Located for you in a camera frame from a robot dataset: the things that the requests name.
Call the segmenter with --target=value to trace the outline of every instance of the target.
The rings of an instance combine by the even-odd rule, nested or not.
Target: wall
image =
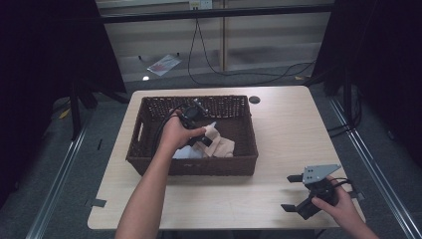
[[[333,0],[214,0],[213,8],[249,8],[327,4]],[[153,13],[189,9],[188,1],[109,1],[97,0],[102,15],[127,13]],[[316,47],[323,38],[329,13],[288,14],[270,16],[200,19],[204,44],[210,62],[218,69],[239,70],[239,65],[269,66],[280,64],[277,58],[291,45],[312,44],[310,58],[316,57]],[[142,56],[159,59],[167,54],[179,53],[187,59],[195,31],[195,20],[173,20],[138,23],[106,24],[114,53],[118,59]],[[203,54],[199,33],[193,56]],[[248,53],[248,59],[237,59],[239,53]],[[306,61],[296,59],[286,64]]]

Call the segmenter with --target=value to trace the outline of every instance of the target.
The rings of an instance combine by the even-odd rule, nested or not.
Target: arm
[[[176,117],[167,122],[158,150],[124,208],[115,238],[156,237],[172,156],[190,137],[203,133],[205,128],[185,129]]]
[[[332,184],[337,184],[336,180],[332,180],[331,182]],[[335,222],[353,238],[378,238],[360,218],[351,201],[350,195],[341,186],[335,189],[335,193],[338,196],[338,203],[335,206],[331,206],[317,197],[313,198],[313,204],[332,216]]]

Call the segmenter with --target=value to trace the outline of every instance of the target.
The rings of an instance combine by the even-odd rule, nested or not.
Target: black metal frame
[[[162,20],[181,20],[181,19],[199,19],[199,18],[218,18],[218,17],[241,17],[241,16],[260,16],[260,15],[280,15],[280,14],[298,14],[298,13],[319,13],[331,12],[334,4],[319,5],[297,5],[263,8],[225,8],[198,11],[174,11],[157,12],[142,14],[116,14],[103,15],[98,18],[68,18],[56,19],[53,23],[57,24],[109,24],[126,22],[148,22]]]

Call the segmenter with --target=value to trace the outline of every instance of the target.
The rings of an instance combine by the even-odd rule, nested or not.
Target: black curtain
[[[421,16],[420,0],[335,1],[313,77],[323,76],[326,93],[334,95],[348,71],[422,166]]]
[[[0,3],[0,205],[33,159],[54,101],[70,95],[73,81],[125,92],[104,25],[59,21],[99,15],[94,0]]]

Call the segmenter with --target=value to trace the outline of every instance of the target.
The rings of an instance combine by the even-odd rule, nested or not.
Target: wrist
[[[176,152],[177,147],[167,143],[161,143],[158,146],[157,152],[155,155],[159,155],[159,158],[168,158],[171,159]]]
[[[343,228],[353,238],[377,238],[376,235],[369,229],[369,227],[363,222],[359,221],[355,224],[351,224],[348,227]]]

